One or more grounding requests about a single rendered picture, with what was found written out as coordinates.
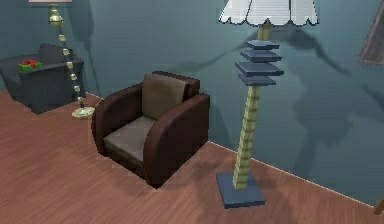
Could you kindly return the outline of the white shade floor lamp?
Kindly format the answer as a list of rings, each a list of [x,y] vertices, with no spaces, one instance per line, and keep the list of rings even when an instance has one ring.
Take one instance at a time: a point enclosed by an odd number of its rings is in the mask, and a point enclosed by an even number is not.
[[[282,57],[275,53],[279,45],[269,40],[270,28],[316,25],[316,7],[314,0],[228,0],[219,21],[256,26],[258,35],[240,52],[245,60],[235,64],[248,92],[234,170],[218,173],[216,181],[226,209],[260,206],[265,198],[250,171],[260,88],[273,85],[273,78],[284,74],[275,66]]]

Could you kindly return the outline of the brass beaded floor lamp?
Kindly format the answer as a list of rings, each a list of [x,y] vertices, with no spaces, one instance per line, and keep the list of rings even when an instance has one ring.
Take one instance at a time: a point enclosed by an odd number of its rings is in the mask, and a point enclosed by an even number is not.
[[[28,0],[28,2],[48,4],[49,23],[57,29],[58,39],[60,40],[61,46],[63,47],[62,53],[64,55],[65,63],[69,71],[70,79],[72,80],[73,89],[74,89],[74,92],[76,93],[77,101],[79,103],[79,108],[72,112],[72,116],[74,118],[79,118],[79,119],[90,117],[94,113],[95,108],[84,105],[84,98],[81,96],[81,90],[82,90],[81,84],[74,70],[73,56],[67,47],[66,36],[62,31],[62,25],[64,23],[64,19],[60,15],[57,9],[58,3],[71,3],[72,0]]]

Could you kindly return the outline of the red and green plastic art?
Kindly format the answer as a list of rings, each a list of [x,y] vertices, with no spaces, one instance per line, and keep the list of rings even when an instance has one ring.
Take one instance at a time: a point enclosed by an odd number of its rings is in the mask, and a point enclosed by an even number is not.
[[[28,71],[33,68],[41,67],[42,63],[40,61],[34,60],[34,59],[27,59],[25,61],[22,61],[18,64],[18,67],[21,71]]]

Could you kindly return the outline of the brown wooden furniture leg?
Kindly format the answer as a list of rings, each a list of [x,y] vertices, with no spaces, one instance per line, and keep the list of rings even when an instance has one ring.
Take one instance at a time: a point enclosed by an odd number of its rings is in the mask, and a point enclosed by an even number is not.
[[[384,195],[381,197],[381,199],[379,200],[379,202],[375,206],[374,213],[376,215],[380,215],[383,211],[384,211]]]

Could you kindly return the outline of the framed wall picture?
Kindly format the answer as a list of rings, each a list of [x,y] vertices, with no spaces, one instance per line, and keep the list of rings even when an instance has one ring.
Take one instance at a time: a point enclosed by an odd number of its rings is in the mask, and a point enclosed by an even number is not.
[[[359,55],[359,62],[384,65],[384,0],[380,0],[370,31]]]

